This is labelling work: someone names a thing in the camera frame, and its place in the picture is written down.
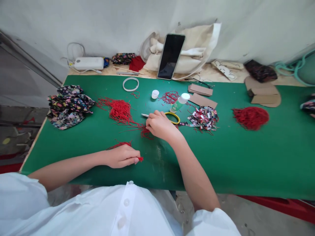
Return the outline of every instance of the stack of cardboard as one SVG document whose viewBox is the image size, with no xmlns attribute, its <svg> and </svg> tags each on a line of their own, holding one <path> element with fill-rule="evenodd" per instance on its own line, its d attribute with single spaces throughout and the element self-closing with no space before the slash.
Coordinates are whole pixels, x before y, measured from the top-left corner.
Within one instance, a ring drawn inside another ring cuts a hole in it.
<svg viewBox="0 0 315 236">
<path fill-rule="evenodd" d="M 260 104 L 273 108 L 280 105 L 280 93 L 272 83 L 260 83 L 249 76 L 245 79 L 245 85 L 248 95 L 252 98 L 251 104 Z"/>
<path fill-rule="evenodd" d="M 190 96 L 190 101 L 199 105 L 199 106 L 205 106 L 205 107 L 211 107 L 213 109 L 216 108 L 217 103 L 205 98 L 203 96 L 210 97 L 213 93 L 213 90 L 210 88 L 205 88 L 196 84 L 191 84 L 188 86 L 188 92 L 193 93 L 192 96 Z"/>
<path fill-rule="evenodd" d="M 196 84 L 191 84 L 188 86 L 188 92 L 198 93 L 200 95 L 210 97 L 212 96 L 213 90 L 210 88 L 201 87 Z"/>
</svg>

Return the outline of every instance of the white tote bag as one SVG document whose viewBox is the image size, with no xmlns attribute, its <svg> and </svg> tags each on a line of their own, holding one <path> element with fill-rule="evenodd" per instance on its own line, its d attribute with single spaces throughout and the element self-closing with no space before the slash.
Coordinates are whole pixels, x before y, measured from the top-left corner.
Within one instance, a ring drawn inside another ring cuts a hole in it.
<svg viewBox="0 0 315 236">
<path fill-rule="evenodd" d="M 196 26 L 189 29 L 173 31 L 171 33 L 185 35 L 185 42 L 177 62 L 175 73 L 188 74 L 199 73 L 207 62 L 213 49 L 218 43 L 220 23 L 212 25 Z M 163 43 L 165 38 L 160 38 L 159 33 L 153 32 L 141 45 L 140 56 L 146 64 L 144 69 L 158 71 Z"/>
</svg>

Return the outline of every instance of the smartphone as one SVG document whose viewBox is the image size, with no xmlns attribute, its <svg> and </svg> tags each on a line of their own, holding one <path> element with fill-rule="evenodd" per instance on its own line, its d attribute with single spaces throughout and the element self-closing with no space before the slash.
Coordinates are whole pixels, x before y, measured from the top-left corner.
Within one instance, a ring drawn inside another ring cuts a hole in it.
<svg viewBox="0 0 315 236">
<path fill-rule="evenodd" d="M 181 34 L 168 34 L 166 36 L 158 67 L 158 79 L 172 79 L 184 41 L 185 36 Z"/>
</svg>

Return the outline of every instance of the white charger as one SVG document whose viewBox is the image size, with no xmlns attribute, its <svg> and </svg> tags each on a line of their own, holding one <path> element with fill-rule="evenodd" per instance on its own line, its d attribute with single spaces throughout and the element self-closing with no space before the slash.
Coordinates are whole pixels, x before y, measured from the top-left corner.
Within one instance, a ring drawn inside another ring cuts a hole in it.
<svg viewBox="0 0 315 236">
<path fill-rule="evenodd" d="M 102 70 L 104 59 L 102 57 L 78 57 L 75 60 L 74 68 L 77 70 Z"/>
</svg>

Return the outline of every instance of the small white bottle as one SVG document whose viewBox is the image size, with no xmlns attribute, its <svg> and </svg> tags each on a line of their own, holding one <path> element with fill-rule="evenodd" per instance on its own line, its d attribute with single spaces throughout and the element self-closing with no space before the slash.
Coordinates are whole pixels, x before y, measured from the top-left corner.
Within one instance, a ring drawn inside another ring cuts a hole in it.
<svg viewBox="0 0 315 236">
<path fill-rule="evenodd" d="M 188 93 L 183 93 L 177 101 L 172 104 L 170 112 L 176 113 L 189 99 L 190 95 Z"/>
</svg>

